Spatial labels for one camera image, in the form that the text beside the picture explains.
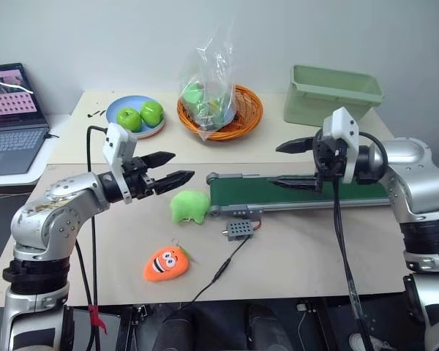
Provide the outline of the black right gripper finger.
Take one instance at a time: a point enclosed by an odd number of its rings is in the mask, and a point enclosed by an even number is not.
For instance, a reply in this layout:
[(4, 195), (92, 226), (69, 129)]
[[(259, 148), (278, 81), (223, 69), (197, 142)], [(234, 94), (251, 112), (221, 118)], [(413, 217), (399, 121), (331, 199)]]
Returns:
[(274, 185), (289, 189), (318, 191), (319, 181), (316, 177), (277, 176), (268, 178)]
[(275, 151), (286, 154), (305, 153), (312, 150), (313, 140), (314, 137), (302, 137), (294, 140), (289, 140), (277, 146), (275, 148)]

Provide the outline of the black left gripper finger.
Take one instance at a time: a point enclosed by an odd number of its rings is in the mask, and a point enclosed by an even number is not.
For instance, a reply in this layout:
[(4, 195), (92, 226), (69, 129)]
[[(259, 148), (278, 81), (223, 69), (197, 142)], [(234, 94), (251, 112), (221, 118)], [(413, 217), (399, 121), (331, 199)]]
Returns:
[(148, 170), (165, 165), (170, 160), (172, 160), (172, 158), (174, 158), (175, 156), (176, 155), (171, 152), (157, 151), (152, 154), (142, 156), (140, 159), (143, 164), (143, 169)]
[(157, 195), (164, 194), (171, 190), (177, 189), (180, 186), (186, 184), (193, 176), (195, 172), (192, 170), (179, 170), (165, 176), (162, 179), (158, 179), (154, 182), (154, 192)]

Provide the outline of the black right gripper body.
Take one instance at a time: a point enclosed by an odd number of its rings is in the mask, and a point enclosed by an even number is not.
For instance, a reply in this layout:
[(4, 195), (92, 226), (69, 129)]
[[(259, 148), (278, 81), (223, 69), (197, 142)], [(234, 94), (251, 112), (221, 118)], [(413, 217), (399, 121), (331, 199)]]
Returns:
[(322, 192), (326, 181), (338, 185), (345, 172), (348, 144), (343, 139), (323, 139), (323, 130), (319, 129), (312, 139), (312, 152), (315, 163), (314, 191)]

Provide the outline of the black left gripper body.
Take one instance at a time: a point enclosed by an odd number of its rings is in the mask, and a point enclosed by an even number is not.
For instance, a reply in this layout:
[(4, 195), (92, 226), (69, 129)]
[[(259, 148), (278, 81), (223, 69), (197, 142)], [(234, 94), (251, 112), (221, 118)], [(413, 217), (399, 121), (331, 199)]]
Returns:
[(156, 193), (156, 181), (147, 175), (148, 169), (155, 168), (154, 156), (137, 156), (122, 163), (123, 176), (132, 199), (143, 199)]

